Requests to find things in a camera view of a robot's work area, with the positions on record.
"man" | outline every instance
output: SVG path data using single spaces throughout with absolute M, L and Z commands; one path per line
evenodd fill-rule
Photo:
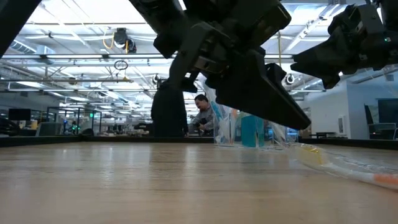
M 157 90 L 150 116 L 155 137 L 182 138 L 188 134 L 187 111 L 182 90 L 164 81 Z
M 199 113 L 191 122 L 190 131 L 197 128 L 203 132 L 202 136 L 213 137 L 214 114 L 208 98 L 203 94 L 197 95 L 197 97 L 195 97 L 195 104 L 199 109 Z

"wall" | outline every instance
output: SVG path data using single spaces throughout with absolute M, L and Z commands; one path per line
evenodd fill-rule
M 299 105 L 301 108 L 310 108 L 312 134 L 317 132 L 338 133 L 338 118 L 346 116 L 346 136 L 351 137 L 346 82 L 343 81 L 324 93 L 309 93 Z
M 46 111 L 49 106 L 59 106 L 59 98 L 45 96 L 38 93 L 29 93 L 23 97 L 19 93 L 0 93 L 0 108 L 28 108 Z
M 377 106 L 378 99 L 398 98 L 398 85 L 395 83 L 376 83 L 369 81 L 361 84 L 349 84 L 348 105 L 352 139 L 369 139 L 364 105 Z

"ceiling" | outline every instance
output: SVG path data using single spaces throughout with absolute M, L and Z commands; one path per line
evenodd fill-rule
M 282 1 L 285 8 L 292 16 L 292 22 L 280 31 L 280 39 L 276 36 L 262 45 L 268 57 L 266 62 L 278 62 L 279 50 L 282 53 L 282 68 L 296 77 L 294 88 L 299 90 L 305 86 L 318 86 L 319 82 L 312 77 L 290 70 L 292 54 L 297 54 L 313 47 L 328 38 L 327 27 L 333 16 L 345 9 L 347 4 L 364 4 L 364 1 L 350 0 L 297 0 Z M 130 38 L 137 45 L 137 54 L 131 58 L 123 58 L 129 66 L 126 70 L 116 70 L 115 62 L 121 58 L 73 58 L 74 54 L 124 54 L 117 47 L 109 48 L 112 33 L 116 28 L 126 28 Z M 152 79 L 157 75 L 167 78 L 169 66 L 172 61 L 163 59 L 153 47 L 155 32 L 146 24 L 145 20 L 135 10 L 128 0 L 47 0 L 35 10 L 16 37 L 16 43 L 31 49 L 32 54 L 43 54 L 44 46 L 48 54 L 67 54 L 71 57 L 51 58 L 51 63 L 42 63 L 34 58 L 12 58 L 14 54 L 21 54 L 21 48 L 10 47 L 2 61 L 2 77 L 25 78 L 27 80 L 53 79 L 65 80 L 76 78 L 86 80 L 74 85 L 68 82 L 41 83 L 48 90 L 120 90 L 113 91 L 112 96 L 100 96 L 98 92 L 67 92 L 51 91 L 64 96 L 79 96 L 95 102 L 102 103 L 135 103 L 141 109 L 137 114 L 148 116 L 150 107 L 144 106 L 152 103 L 155 86 Z M 27 88 L 26 85 L 13 83 L 11 88 Z M 197 113 L 193 98 L 195 95 L 185 93 L 189 104 L 188 115 Z M 83 101 L 68 98 L 71 103 L 84 103 Z

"dark hair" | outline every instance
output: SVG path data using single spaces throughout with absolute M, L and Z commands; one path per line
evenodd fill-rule
M 195 101 L 196 101 L 196 100 L 199 100 L 199 101 L 205 100 L 207 103 L 209 102 L 209 99 L 208 99 L 205 95 L 203 95 L 203 94 L 197 95 L 197 97 L 195 97 Z

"table surface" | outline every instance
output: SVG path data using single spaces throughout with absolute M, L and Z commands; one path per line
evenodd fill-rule
M 0 223 L 386 224 L 397 223 L 397 209 L 397 192 L 283 152 L 120 142 L 0 149 Z

